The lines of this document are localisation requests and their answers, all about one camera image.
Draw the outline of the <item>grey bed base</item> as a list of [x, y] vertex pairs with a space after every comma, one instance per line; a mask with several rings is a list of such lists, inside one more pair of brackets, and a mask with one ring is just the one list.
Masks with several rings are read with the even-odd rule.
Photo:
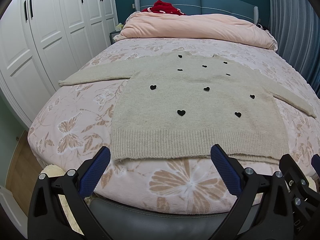
[[177, 215], [143, 210], [109, 199], [94, 199], [91, 212], [112, 239], [207, 240], [226, 218], [226, 213]]

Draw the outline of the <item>cream fluffy rug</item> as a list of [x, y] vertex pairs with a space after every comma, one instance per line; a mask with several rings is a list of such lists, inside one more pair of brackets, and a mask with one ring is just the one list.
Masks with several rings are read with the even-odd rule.
[[65, 171], [57, 165], [47, 165], [40, 174], [46, 174], [46, 176], [50, 177], [59, 177], [65, 174]]

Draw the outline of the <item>beige heart pattern knit sweater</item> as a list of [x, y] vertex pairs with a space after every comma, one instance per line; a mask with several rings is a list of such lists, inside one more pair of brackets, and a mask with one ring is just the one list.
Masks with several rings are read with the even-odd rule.
[[280, 99], [313, 107], [258, 70], [219, 56], [164, 53], [94, 66], [60, 86], [127, 80], [114, 108], [116, 160], [202, 158], [219, 144], [240, 160], [276, 163], [289, 153]]

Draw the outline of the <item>white panelled wardrobe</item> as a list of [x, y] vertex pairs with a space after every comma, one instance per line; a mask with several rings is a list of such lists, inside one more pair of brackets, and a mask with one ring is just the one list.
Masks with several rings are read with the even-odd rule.
[[11, 0], [1, 17], [1, 90], [26, 127], [58, 90], [111, 45], [115, 0]]

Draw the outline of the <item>dark bedside table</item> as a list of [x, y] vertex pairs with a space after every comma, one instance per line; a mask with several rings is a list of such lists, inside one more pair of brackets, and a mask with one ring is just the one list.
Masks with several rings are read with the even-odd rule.
[[114, 37], [116, 35], [119, 35], [119, 34], [120, 34], [120, 30], [115, 30], [115, 31], [110, 32], [110, 42], [111, 42], [111, 44], [115, 43]]

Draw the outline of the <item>pink folded duvet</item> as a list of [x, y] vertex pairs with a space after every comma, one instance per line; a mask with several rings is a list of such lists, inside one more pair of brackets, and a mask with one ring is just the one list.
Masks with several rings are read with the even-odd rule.
[[214, 39], [276, 51], [270, 32], [255, 24], [223, 14], [173, 15], [136, 12], [129, 16], [115, 41], [127, 38]]

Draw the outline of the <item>blue grey curtain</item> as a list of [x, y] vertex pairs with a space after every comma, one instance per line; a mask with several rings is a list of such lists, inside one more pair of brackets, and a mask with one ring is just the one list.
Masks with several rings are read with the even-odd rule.
[[277, 53], [319, 95], [319, 16], [308, 0], [270, 0], [270, 32]]

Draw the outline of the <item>red garment on bed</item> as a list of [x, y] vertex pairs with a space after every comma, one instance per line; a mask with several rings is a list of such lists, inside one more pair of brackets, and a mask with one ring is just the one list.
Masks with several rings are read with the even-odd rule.
[[174, 7], [171, 3], [158, 0], [153, 6], [143, 9], [142, 12], [152, 12], [156, 14], [173, 14], [173, 15], [185, 15], [180, 9]]

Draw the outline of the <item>blue upholstered headboard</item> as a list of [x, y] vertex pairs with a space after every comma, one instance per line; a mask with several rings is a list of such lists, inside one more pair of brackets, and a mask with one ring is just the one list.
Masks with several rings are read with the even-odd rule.
[[[135, 0], [136, 11], [152, 7], [158, 0]], [[241, 0], [161, 0], [171, 3], [186, 15], [225, 14], [257, 24], [259, 9]]]

